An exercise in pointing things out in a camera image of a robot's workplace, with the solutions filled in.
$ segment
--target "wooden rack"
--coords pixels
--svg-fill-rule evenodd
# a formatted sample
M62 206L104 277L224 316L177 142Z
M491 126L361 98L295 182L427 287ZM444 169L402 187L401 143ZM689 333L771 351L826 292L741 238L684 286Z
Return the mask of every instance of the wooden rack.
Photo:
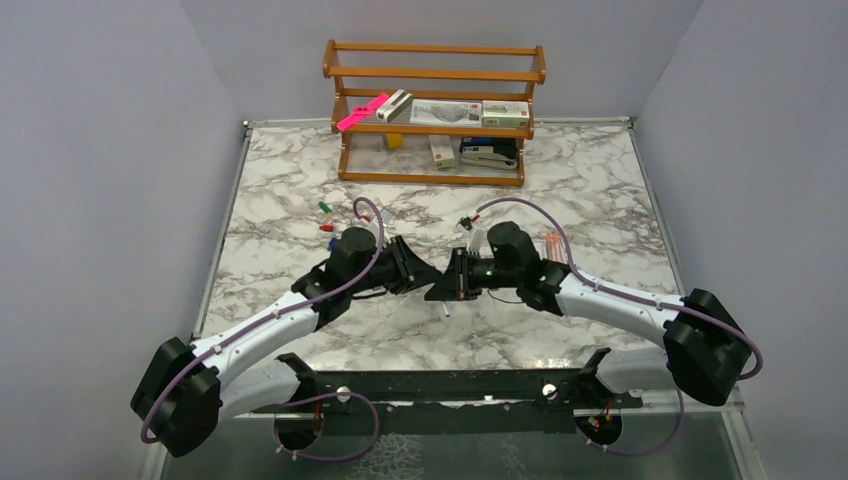
M485 70L471 68L417 68L393 66L347 66L339 62L339 52L401 52L404 55L416 54L464 54L475 56L519 56L532 57L529 71ZM345 77L366 78L400 78L400 79L435 79L435 80L471 80L487 82L520 82L524 83L523 93L485 92L485 91L454 91L454 90L417 90L406 89L415 98L436 100L504 100L524 101L530 106L530 118L527 127L523 128L484 128L484 127L453 127L437 125L419 125L409 122L411 108L407 108L391 123L383 123L376 117L369 116L342 132L342 153L339 160L339 179L351 181L373 182L406 182L427 184L470 184L515 186L524 185L524 141L533 138L533 91L536 84L545 82L545 54L541 46L535 48L501 48L501 47L457 47L448 45L392 45L365 43L336 43L327 42L323 63L324 77L332 78L335 84L335 102L331 126L338 133L336 123L347 117L352 106L364 105L369 99L380 93L391 95L394 89L380 88L350 88L345 86ZM400 133L404 135L451 135L478 137L507 137L515 138L518 143L518 166L514 172L505 175L503 172L494 174L488 169L463 168L456 174L445 172L393 173L378 171L352 171L348 161L354 145L353 137L359 134ZM457 159L457 170L460 163Z

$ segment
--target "pink highlighter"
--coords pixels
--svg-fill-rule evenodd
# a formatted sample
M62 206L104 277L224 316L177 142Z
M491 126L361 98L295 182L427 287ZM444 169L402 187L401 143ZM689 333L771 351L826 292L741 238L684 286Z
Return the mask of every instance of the pink highlighter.
M388 99L389 99L389 96L385 92L377 95L377 97L374 100L371 100L370 102L368 102L368 104L365 105L364 107L354 108L353 113L351 113L350 115L345 117L343 120L340 120L336 124L336 128L338 128L339 131L344 132L345 130L347 130L351 126L356 125L356 122L362 120L363 118L367 117L368 115L373 115L374 112L376 112L377 109L380 108L380 106L382 106L384 103L386 103L386 100L388 100Z

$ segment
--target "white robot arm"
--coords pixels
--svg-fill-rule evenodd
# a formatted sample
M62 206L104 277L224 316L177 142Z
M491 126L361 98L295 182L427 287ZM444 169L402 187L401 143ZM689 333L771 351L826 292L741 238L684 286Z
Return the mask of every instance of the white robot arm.
M738 329L709 292L695 290L679 297L604 283L572 271L569 265L541 259L529 235L512 222L495 225L488 232L488 241L494 258L454 248L442 273L415 256L400 237L377 252L372 233L350 228L326 262L313 267L294 283L291 292L263 311L191 345L177 338L163 343L131 406L139 417L150 421L150 430L170 453L180 456L200 445L218 421L303 398L298 395L303 393L303 372L293 364L275 361L250 367L277 348L335 320L347 311L356 293L379 287L386 293L402 294L433 284L425 300L440 302L474 300L485 288L515 288L533 309L598 320L657 345L627 352L596 352L588 372L590 395L573 393L574 398L589 398L592 404L631 389L674 387L704 403L722 404L751 355L744 342L691 314L697 310ZM372 268L364 270L369 262ZM328 294L352 278L360 280L344 293ZM622 298L621 292L643 301ZM562 373L572 375L569 378L577 375L566 370ZM586 377L584 370L586 367L580 371L581 381Z

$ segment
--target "marble table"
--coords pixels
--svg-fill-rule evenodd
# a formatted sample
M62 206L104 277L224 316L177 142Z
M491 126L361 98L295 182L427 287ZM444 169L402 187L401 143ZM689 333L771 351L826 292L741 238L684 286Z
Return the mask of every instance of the marble table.
M603 279L657 293L676 286L655 212L624 126L539 125L526 146L522 189L340 182L340 138L325 128L257 128L241 176L202 336L222 332L272 303L328 255L319 231L324 201L337 228L353 220L351 201L379 197L394 214L387 235L443 269L464 244L454 223L484 201L521 196L548 209L570 235L577 264ZM486 211L488 225L513 220L535 239L550 230L517 204ZM475 302L402 297L354 302L335 322L283 346L316 370L491 369L581 365L604 346L648 345L583 318L556 317L485 294ZM515 300L512 292L497 295Z

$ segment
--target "gray wall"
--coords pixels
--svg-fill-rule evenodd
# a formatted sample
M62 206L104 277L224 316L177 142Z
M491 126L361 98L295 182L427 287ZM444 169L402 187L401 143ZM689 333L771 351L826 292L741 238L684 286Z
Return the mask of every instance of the gray wall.
M129 400L197 312L241 119L176 0L0 2L2 477L135 478Z
M182 0L240 113L329 117L327 39L545 47L541 116L636 115L699 0Z
M848 4L704 0L637 122L687 286L762 347L769 478L844 478Z

